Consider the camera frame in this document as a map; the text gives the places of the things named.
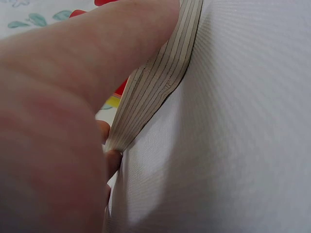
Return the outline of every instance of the white cloth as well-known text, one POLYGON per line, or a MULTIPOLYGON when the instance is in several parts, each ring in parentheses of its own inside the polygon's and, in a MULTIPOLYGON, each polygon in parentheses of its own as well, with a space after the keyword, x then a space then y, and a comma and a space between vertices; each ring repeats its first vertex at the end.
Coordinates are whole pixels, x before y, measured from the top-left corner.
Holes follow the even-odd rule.
POLYGON ((188 71, 124 152, 112 233, 311 232, 311 2, 205 0, 188 71))
POLYGON ((45 25, 44 21, 46 24, 55 23, 64 19, 66 13, 55 16, 63 11, 72 12, 76 9, 89 11, 95 7, 93 0, 0 0, 0 37, 38 28, 45 25), (35 14, 36 17, 33 17, 35 20, 29 14, 35 14), (13 24, 14 27, 19 26, 8 27, 12 22, 19 22, 13 24))

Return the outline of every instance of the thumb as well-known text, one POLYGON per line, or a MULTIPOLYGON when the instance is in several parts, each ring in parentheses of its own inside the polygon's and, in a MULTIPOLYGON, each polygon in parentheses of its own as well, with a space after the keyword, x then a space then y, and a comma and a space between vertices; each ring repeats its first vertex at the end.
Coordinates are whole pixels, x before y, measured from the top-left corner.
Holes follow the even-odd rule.
POLYGON ((97 112, 170 37, 179 0, 120 0, 0 42, 0 64, 85 100, 97 112))

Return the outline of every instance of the hand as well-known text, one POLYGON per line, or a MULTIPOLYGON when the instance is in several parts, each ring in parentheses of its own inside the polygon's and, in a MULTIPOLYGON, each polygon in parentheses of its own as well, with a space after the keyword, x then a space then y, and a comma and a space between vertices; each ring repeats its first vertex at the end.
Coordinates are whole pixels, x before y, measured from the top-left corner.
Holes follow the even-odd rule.
POLYGON ((120 0, 0 41, 0 232, 101 232, 121 156, 103 156, 95 113, 178 12, 179 0, 120 0))

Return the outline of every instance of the teal leaf pattern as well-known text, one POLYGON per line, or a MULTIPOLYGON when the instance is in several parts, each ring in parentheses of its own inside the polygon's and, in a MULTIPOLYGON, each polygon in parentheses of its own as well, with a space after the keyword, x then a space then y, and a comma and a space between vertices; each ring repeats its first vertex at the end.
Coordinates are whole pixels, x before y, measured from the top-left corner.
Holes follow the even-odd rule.
POLYGON ((109 104, 104 104, 103 107, 102 107, 102 110, 108 110, 108 109, 111 109, 112 106, 109 105, 109 104))
POLYGON ((68 19, 69 16, 70 16, 70 14, 71 14, 71 11, 64 10, 64 11, 61 11, 61 12, 56 13, 56 14, 53 16, 53 19, 59 20, 59 21, 63 21, 63 20, 68 19))
POLYGON ((20 21, 13 21, 8 24, 8 28, 18 28, 18 27, 28 27, 30 26, 28 23, 23 23, 20 21))
POLYGON ((48 25, 45 18, 42 15, 37 14, 37 13, 30 13, 29 21, 39 27, 45 27, 48 25))

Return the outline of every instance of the white surface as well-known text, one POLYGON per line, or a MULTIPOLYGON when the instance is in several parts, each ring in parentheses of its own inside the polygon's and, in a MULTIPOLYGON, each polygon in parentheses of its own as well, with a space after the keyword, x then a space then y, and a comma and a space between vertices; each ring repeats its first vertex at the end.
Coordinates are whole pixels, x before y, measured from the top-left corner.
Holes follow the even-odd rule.
POLYGON ((40 14, 48 24, 52 24, 57 22, 52 16, 60 11, 76 9, 89 11, 95 7, 93 0, 0 0, 0 38, 38 28, 31 23, 30 27, 14 29, 7 27, 12 21, 27 23, 29 13, 40 14))
POLYGON ((206 0, 189 69, 124 153, 108 232, 311 231, 311 2, 206 0))

